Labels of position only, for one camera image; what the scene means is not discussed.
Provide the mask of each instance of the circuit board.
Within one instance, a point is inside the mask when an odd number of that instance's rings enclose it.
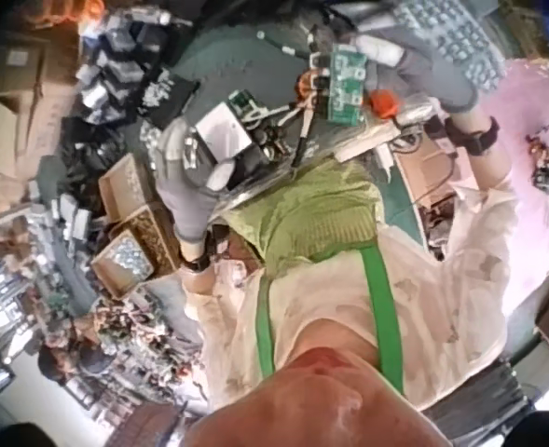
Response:
[[[367,57],[349,45],[334,45],[330,60],[328,121],[356,126],[364,100]]]

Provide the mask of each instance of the white shirt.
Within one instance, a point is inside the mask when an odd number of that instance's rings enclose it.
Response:
[[[509,277],[508,240],[516,199],[506,187],[484,194],[456,188],[455,220],[443,262],[394,226],[378,229],[403,338],[406,398],[423,410],[486,368],[506,342],[501,298]],[[188,293],[204,331],[211,405],[225,406],[262,380],[255,338],[259,279],[239,289],[217,281],[213,296]],[[233,295],[240,294],[240,306]],[[345,251],[303,264],[272,282],[274,362],[281,368],[311,322],[327,318],[377,346],[361,254]]]

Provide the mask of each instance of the gray glove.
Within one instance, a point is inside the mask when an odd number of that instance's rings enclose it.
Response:
[[[164,130],[155,152],[156,187],[174,218],[176,236],[189,244],[203,244],[208,222],[218,203],[232,169],[226,165],[225,178],[208,179],[206,186],[197,187],[185,174],[183,156],[189,126],[184,118],[176,118]]]
[[[380,80],[393,70],[410,87],[437,98],[449,113],[469,112],[477,104],[477,88],[464,73],[405,27],[357,34],[352,42],[378,65],[374,76]]]

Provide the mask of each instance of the pink surface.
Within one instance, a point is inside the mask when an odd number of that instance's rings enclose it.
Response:
[[[549,196],[530,181],[533,162],[525,136],[549,124],[549,70],[528,61],[509,61],[499,89],[482,100],[498,119],[501,145],[513,160],[513,185],[521,204],[512,244],[512,278],[504,297],[506,315],[549,275]],[[549,130],[542,135],[549,145]]]

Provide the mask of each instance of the green strap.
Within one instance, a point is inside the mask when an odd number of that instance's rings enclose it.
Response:
[[[264,378],[271,376],[274,371],[274,343],[270,327],[269,305],[270,280],[263,275],[259,281],[257,294],[257,311],[255,312],[255,335],[257,338],[257,355],[259,366]]]
[[[386,265],[379,248],[375,245],[362,248],[359,252],[364,261],[369,297],[372,307],[375,309],[377,351],[381,372],[399,393],[404,394],[403,347]],[[275,371],[274,343],[269,318],[269,290],[270,281],[264,275],[259,284],[257,311],[255,312],[257,355],[264,378],[271,376]]]
[[[386,265],[375,245],[360,249],[359,252],[364,260],[371,306],[375,309],[380,369],[394,389],[404,394],[403,345]]]

